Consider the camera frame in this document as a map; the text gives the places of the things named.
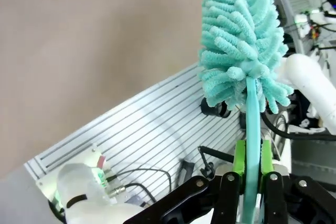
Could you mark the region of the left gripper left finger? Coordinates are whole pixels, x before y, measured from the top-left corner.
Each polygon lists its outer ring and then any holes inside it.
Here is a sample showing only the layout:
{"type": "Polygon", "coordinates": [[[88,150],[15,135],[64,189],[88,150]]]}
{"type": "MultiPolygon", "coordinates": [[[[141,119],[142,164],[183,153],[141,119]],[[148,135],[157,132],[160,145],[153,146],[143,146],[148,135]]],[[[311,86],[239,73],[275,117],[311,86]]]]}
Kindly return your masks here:
{"type": "Polygon", "coordinates": [[[231,171],[212,180],[194,176],[125,223],[192,223],[213,211],[210,223],[235,223],[245,171],[246,141],[236,143],[231,171]]]}

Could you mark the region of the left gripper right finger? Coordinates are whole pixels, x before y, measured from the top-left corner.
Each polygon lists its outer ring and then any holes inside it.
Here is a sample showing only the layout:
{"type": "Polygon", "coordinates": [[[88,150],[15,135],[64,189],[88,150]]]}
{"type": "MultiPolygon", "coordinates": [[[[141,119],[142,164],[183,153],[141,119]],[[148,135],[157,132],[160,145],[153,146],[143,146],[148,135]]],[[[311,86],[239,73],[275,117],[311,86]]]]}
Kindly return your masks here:
{"type": "Polygon", "coordinates": [[[272,163],[271,141],[263,140],[260,158],[264,223],[335,223],[335,198],[309,176],[288,173],[272,163]]]}

